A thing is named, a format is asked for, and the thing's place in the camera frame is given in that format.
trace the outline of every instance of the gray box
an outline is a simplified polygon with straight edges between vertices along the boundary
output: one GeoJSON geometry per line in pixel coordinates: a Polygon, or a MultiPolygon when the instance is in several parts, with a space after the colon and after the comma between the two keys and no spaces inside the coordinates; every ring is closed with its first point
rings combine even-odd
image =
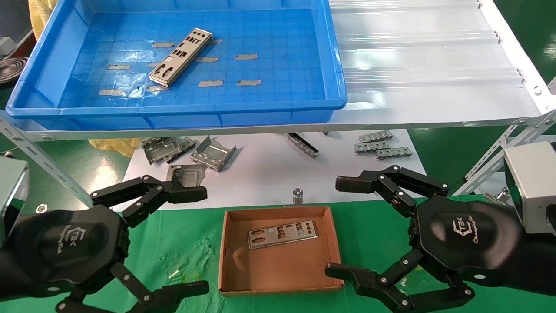
{"type": "Polygon", "coordinates": [[[504,149],[506,181],[527,233],[555,233],[547,206],[556,204],[556,152],[546,141],[504,149]]]}

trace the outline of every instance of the open cardboard tray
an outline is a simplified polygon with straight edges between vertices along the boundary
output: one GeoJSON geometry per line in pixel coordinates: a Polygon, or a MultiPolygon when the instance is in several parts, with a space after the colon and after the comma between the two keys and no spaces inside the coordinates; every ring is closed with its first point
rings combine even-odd
{"type": "Polygon", "coordinates": [[[218,288],[224,296],[337,291],[344,281],[324,274],[341,263],[329,207],[287,207],[226,211],[220,247],[218,288]],[[247,232],[312,219],[318,237],[249,249],[247,232]]]}

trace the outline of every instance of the shelf support beam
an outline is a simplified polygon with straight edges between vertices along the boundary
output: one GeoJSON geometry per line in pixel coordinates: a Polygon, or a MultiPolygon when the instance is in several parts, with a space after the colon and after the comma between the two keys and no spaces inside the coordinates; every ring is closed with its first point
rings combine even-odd
{"type": "Polygon", "coordinates": [[[500,149],[500,151],[498,151],[498,153],[496,153],[488,162],[486,162],[483,167],[480,167],[484,163],[484,161],[488,160],[488,158],[499,147],[511,148],[513,146],[532,143],[536,138],[541,136],[547,129],[550,128],[552,123],[554,123],[554,119],[556,119],[556,110],[552,110],[545,114],[544,118],[536,125],[527,126],[512,141],[506,144],[506,135],[509,136],[509,134],[511,134],[512,131],[515,129],[515,125],[510,126],[494,143],[494,145],[491,146],[490,149],[480,158],[479,162],[477,162],[475,166],[473,166],[471,171],[468,173],[468,175],[471,175],[469,177],[465,177],[465,184],[463,184],[458,190],[456,190],[454,192],[454,195],[470,194],[504,165],[504,150],[500,149]]]}
{"type": "Polygon", "coordinates": [[[64,173],[36,143],[28,140],[25,132],[20,131],[10,123],[12,118],[0,110],[0,131],[33,161],[54,177],[62,186],[68,188],[86,206],[92,207],[93,202],[89,194],[71,176],[64,173]]]}

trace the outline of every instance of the screw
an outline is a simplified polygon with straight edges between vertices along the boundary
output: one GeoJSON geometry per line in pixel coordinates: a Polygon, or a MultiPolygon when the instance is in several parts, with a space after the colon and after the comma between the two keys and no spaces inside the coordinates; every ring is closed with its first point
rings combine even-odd
{"type": "Polygon", "coordinates": [[[42,214],[44,212],[48,211],[48,205],[47,204],[39,204],[39,206],[36,209],[37,214],[42,214]]]}

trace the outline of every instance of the white table surface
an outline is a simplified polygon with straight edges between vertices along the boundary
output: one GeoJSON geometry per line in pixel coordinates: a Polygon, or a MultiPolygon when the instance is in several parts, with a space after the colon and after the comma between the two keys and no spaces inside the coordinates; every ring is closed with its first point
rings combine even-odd
{"type": "MultiPolygon", "coordinates": [[[[409,147],[411,158],[377,160],[374,153],[357,155],[353,146],[368,131],[303,133],[301,136],[316,147],[316,159],[301,152],[280,134],[221,135],[211,137],[224,147],[237,145],[237,152],[222,172],[207,169],[201,185],[208,199],[196,203],[164,204],[161,209],[195,209],[292,204],[295,188],[304,191],[305,203],[330,203],[381,199],[374,194],[341,193],[335,189],[337,176],[358,176],[363,170],[382,170],[393,164],[425,174],[425,170],[406,130],[391,130],[392,147],[409,147]]],[[[197,144],[205,136],[192,136],[197,144]]],[[[193,164],[189,153],[173,165],[193,164]]],[[[131,158],[124,180],[151,175],[166,180],[168,165],[149,165],[142,149],[131,158]]],[[[132,202],[115,206],[122,211],[132,202]]]]}

